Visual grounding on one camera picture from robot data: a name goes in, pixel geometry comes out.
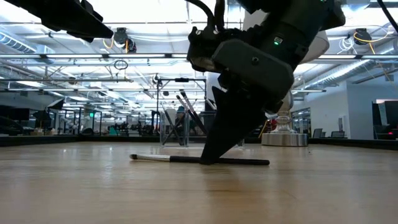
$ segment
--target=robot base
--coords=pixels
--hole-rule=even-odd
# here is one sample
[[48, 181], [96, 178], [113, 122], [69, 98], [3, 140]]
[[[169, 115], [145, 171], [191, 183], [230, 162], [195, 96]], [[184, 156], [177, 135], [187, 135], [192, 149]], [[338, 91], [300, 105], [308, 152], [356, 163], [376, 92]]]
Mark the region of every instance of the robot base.
[[308, 137], [306, 134], [266, 133], [262, 135], [261, 144], [263, 146], [306, 147]]

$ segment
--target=wooden table surface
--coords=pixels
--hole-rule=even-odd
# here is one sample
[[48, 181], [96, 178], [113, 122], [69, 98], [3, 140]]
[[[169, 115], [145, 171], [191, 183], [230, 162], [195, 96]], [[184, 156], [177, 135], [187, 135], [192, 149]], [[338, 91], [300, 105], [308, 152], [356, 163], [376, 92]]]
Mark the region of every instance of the wooden table surface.
[[0, 223], [397, 223], [398, 152], [245, 145], [269, 167], [133, 162], [201, 149], [76, 142], [0, 149]]

